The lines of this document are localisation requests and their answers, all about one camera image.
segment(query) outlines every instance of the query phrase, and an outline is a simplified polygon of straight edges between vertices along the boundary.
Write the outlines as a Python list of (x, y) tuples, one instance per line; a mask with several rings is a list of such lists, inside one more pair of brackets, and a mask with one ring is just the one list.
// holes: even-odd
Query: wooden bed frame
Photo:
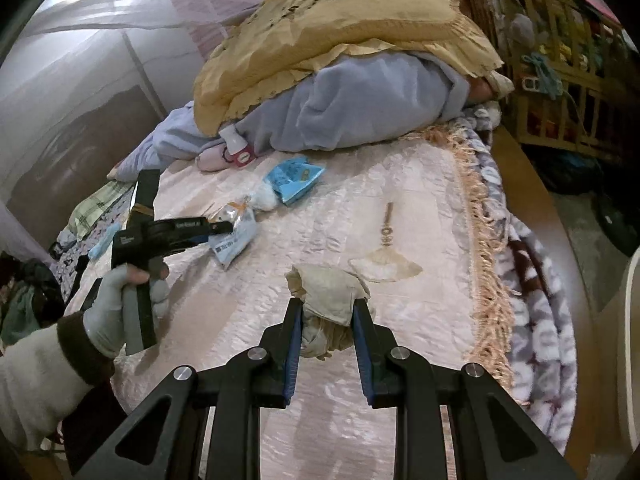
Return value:
[(598, 407), (598, 354), (584, 283), (569, 238), (544, 184), (519, 143), (500, 126), (492, 155), (502, 175), (509, 211), (536, 234), (548, 251), (566, 290), (578, 359), (577, 408), (565, 458), (580, 478), (594, 452)]

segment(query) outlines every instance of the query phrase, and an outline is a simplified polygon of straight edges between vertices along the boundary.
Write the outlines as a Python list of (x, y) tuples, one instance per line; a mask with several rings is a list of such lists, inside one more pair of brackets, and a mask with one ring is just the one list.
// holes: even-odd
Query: white fleece sleeve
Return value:
[(56, 325), (37, 330), (0, 357), (0, 430), (20, 449), (39, 449), (90, 389), (65, 357)]

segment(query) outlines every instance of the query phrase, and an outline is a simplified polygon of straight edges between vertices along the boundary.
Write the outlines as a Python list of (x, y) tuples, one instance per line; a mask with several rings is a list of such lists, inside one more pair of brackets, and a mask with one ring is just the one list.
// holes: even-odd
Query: gloved hand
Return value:
[[(165, 279), (169, 268), (162, 264), (160, 280), (151, 280), (150, 297), (154, 315), (154, 325), (169, 309), (169, 286)], [(135, 266), (125, 264), (110, 270), (102, 279), (94, 306), (84, 313), (82, 322), (91, 343), (103, 355), (114, 358), (124, 345), (124, 325), (122, 322), (122, 288), (142, 285), (149, 279), (149, 273)]]

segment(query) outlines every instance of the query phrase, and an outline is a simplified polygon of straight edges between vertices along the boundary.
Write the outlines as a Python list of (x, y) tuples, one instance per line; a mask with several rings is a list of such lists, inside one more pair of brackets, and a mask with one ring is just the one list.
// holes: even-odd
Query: rope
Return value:
[(558, 89), (562, 87), (562, 80), (558, 77), (556, 71), (549, 66), (549, 59), (539, 52), (532, 52), (530, 56), (522, 55), (525, 63), (531, 63), (536, 69), (536, 75), (540, 80), (540, 93), (547, 94), (553, 101), (556, 97), (562, 95)]

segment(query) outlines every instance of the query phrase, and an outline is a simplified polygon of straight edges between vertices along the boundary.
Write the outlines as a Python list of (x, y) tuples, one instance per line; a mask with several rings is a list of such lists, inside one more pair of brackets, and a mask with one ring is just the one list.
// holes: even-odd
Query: snack packet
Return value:
[(324, 168), (307, 162), (306, 156), (285, 160), (273, 168), (264, 178), (282, 200), (291, 205), (314, 186)]
[(209, 247), (223, 269), (227, 270), (233, 259), (247, 247), (258, 231), (254, 210), (245, 203), (229, 202), (218, 209), (210, 221), (226, 221), (234, 225), (232, 233), (209, 237)]

